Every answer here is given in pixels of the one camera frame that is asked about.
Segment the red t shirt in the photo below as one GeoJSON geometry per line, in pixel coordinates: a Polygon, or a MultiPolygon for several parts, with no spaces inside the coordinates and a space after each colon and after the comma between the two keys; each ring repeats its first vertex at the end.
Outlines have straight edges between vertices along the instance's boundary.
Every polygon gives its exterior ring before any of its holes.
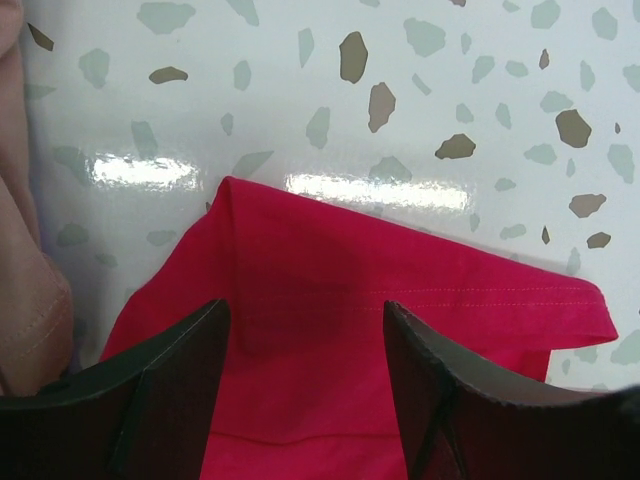
{"type": "Polygon", "coordinates": [[[396,301],[536,380],[618,334],[593,284],[233,177],[118,316],[112,357],[213,299],[231,335],[206,479],[402,479],[383,344],[396,301]]]}

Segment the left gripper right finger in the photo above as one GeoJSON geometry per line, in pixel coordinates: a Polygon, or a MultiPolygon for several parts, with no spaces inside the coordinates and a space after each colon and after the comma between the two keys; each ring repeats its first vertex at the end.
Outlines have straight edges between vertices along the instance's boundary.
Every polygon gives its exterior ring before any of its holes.
{"type": "Polygon", "coordinates": [[[598,395],[522,376],[442,336],[394,302],[384,344],[411,479],[605,479],[598,395]]]}

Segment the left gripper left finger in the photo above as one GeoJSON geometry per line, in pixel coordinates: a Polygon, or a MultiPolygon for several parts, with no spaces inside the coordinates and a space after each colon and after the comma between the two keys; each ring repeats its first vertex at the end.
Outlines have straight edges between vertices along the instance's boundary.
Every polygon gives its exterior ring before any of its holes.
{"type": "Polygon", "coordinates": [[[199,478],[230,327],[214,300],[34,396],[2,398],[2,478],[199,478]]]}

